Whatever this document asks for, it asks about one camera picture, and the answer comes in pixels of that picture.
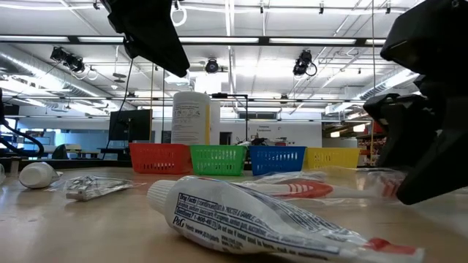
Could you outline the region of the green plastic basket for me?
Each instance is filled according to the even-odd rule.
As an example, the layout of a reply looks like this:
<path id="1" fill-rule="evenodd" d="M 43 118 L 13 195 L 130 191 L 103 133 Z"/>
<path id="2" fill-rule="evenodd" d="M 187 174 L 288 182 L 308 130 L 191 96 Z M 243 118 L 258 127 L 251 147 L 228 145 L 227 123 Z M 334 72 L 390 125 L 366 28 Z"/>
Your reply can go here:
<path id="1" fill-rule="evenodd" d="M 191 145 L 196 175 L 241 176 L 247 147 L 242 145 Z"/>

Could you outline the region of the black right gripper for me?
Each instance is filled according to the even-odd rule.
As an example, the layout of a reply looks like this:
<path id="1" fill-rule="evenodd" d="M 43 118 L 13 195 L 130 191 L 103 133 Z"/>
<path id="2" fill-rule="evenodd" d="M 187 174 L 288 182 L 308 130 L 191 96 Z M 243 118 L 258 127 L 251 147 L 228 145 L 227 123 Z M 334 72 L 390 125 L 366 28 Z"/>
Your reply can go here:
<path id="1" fill-rule="evenodd" d="M 424 0 L 407 10 L 394 21 L 380 55 L 452 94 L 468 94 L 468 0 Z M 423 96 L 385 94 L 363 108 L 386 134 L 378 167 L 415 166 L 439 128 Z"/>

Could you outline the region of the dark office chair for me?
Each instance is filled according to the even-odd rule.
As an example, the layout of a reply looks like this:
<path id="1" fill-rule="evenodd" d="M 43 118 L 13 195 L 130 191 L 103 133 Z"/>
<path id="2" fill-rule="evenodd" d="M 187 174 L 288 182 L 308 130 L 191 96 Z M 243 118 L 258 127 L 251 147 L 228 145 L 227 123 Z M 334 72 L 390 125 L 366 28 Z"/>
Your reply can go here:
<path id="1" fill-rule="evenodd" d="M 52 159 L 68 159 L 67 155 L 67 147 L 65 144 L 59 145 L 56 147 L 54 152 L 52 153 Z"/>

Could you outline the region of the black background equipment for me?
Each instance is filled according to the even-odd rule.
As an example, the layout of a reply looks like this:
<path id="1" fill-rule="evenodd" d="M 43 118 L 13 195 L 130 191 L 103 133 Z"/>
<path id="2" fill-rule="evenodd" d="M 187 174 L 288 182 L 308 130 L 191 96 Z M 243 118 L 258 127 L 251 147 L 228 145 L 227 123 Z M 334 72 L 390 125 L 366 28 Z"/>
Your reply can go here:
<path id="1" fill-rule="evenodd" d="M 247 141 L 240 141 L 238 140 L 235 145 L 242 145 L 242 146 L 251 146 L 251 145 L 262 145 L 262 146 L 287 146 L 288 141 L 286 137 L 268 139 L 264 137 L 253 137 Z"/>

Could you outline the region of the black monitor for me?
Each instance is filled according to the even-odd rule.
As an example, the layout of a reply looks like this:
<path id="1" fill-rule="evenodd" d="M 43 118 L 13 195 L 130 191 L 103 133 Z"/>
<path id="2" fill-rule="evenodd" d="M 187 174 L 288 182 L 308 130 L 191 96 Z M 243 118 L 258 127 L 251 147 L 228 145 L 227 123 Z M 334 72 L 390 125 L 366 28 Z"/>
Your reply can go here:
<path id="1" fill-rule="evenodd" d="M 110 114 L 109 140 L 150 140 L 152 110 L 125 110 Z"/>

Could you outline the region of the red plastic basket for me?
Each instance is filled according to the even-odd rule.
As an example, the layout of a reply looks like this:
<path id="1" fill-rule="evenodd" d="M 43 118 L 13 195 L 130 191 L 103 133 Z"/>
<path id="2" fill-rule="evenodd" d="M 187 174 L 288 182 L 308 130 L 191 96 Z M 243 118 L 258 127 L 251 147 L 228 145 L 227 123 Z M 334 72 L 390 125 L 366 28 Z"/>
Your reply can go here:
<path id="1" fill-rule="evenodd" d="M 137 173 L 183 175 L 192 171 L 188 145 L 133 142 L 129 151 Z"/>

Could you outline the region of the white wipes canister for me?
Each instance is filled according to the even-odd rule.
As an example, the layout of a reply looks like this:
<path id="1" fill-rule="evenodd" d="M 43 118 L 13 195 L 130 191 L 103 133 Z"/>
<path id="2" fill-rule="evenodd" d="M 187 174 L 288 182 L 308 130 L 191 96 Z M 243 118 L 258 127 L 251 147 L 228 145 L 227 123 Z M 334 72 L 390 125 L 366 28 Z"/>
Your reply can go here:
<path id="1" fill-rule="evenodd" d="M 181 91 L 173 97 L 171 142 L 184 145 L 209 145 L 210 102 L 207 94 Z"/>

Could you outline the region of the blue plastic basket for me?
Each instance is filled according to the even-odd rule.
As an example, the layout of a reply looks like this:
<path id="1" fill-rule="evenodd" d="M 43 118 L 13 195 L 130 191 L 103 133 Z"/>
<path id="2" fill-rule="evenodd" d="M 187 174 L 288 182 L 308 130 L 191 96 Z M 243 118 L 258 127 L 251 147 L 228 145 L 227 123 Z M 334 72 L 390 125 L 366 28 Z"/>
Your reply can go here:
<path id="1" fill-rule="evenodd" d="M 305 151 L 304 146 L 250 146 L 253 176 L 266 175 L 270 172 L 301 171 Z"/>

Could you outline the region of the black overhead frame bar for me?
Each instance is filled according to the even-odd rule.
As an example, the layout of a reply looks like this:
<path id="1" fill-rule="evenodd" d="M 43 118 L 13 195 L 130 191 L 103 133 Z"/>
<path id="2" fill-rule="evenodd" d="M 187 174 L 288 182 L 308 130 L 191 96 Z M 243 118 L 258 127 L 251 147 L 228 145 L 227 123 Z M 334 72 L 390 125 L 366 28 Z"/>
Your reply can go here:
<path id="1" fill-rule="evenodd" d="M 179 37 L 183 45 L 382 47 L 385 38 L 368 37 Z M 0 34 L 0 43 L 122 45 L 123 36 Z"/>

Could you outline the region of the black stand pole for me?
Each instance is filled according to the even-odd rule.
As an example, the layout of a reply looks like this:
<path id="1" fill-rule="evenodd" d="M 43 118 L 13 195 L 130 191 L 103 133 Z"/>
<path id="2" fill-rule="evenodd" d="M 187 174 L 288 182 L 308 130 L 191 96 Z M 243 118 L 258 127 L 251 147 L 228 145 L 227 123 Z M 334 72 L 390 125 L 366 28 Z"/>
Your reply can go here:
<path id="1" fill-rule="evenodd" d="M 228 98 L 233 98 L 235 101 L 237 101 L 244 109 L 245 109 L 245 140 L 249 140 L 249 96 L 247 94 L 226 94 L 226 93 L 215 93 L 215 94 L 210 94 L 210 97 L 214 100 L 219 100 L 219 101 L 227 101 Z M 239 102 L 238 98 L 243 97 L 245 99 L 245 102 L 242 104 Z"/>

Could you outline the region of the shelf with red bins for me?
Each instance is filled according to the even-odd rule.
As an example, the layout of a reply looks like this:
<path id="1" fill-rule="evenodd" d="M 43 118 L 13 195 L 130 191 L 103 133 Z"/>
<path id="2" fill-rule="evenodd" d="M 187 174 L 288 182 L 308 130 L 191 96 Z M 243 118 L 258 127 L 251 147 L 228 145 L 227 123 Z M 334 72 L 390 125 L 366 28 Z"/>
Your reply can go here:
<path id="1" fill-rule="evenodd" d="M 366 125 L 362 135 L 357 136 L 358 147 L 361 149 L 358 165 L 373 167 L 380 157 L 386 143 L 386 135 L 378 123 Z"/>

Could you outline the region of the red toothbrush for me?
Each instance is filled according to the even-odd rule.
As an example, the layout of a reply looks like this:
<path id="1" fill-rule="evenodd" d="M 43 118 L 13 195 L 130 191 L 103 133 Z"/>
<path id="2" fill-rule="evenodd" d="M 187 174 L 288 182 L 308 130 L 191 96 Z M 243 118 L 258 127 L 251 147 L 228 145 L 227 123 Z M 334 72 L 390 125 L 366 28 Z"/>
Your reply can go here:
<path id="1" fill-rule="evenodd" d="M 395 199 L 405 177 L 393 169 L 323 167 L 270 173 L 238 185 L 280 199 Z"/>

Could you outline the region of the black table frame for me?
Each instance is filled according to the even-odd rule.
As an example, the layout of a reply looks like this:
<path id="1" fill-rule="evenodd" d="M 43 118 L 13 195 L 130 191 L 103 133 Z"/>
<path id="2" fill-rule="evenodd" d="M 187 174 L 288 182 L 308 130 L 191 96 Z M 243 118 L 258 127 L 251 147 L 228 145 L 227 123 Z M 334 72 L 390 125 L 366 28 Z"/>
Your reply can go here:
<path id="1" fill-rule="evenodd" d="M 11 170 L 12 164 L 18 165 L 18 171 L 21 171 L 25 166 L 33 163 L 45 162 L 54 169 L 75 169 L 75 168 L 92 168 L 92 167 L 132 167 L 131 161 L 118 160 L 101 160 L 101 159 L 38 159 L 27 160 L 18 157 L 0 158 L 0 164 L 6 172 Z"/>

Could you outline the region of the metal nail clipper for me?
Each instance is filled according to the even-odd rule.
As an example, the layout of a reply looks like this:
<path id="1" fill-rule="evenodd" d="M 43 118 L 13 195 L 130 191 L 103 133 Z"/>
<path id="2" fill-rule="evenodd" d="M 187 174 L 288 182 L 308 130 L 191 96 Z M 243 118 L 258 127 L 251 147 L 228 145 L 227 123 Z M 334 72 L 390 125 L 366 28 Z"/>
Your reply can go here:
<path id="1" fill-rule="evenodd" d="M 66 199 L 87 202 L 91 199 L 103 197 L 129 188 L 144 186 L 145 184 L 146 183 L 136 183 L 128 179 L 86 175 L 63 180 L 47 188 L 47 191 L 60 192 Z"/>

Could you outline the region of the white toothpaste tube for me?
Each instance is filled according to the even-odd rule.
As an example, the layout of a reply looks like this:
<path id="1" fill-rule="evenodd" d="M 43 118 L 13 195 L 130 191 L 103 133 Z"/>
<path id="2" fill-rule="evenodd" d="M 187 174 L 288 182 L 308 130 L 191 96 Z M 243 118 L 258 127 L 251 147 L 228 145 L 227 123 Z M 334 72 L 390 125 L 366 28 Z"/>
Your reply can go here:
<path id="1" fill-rule="evenodd" d="M 57 172 L 45 162 L 34 162 L 21 170 L 18 179 L 26 188 L 39 189 L 55 183 L 62 175 L 62 172 Z"/>
<path id="2" fill-rule="evenodd" d="M 338 263 L 422 263 L 425 256 L 422 248 L 366 239 L 289 202 L 223 180 L 158 180 L 147 198 L 169 227 L 215 251 Z"/>

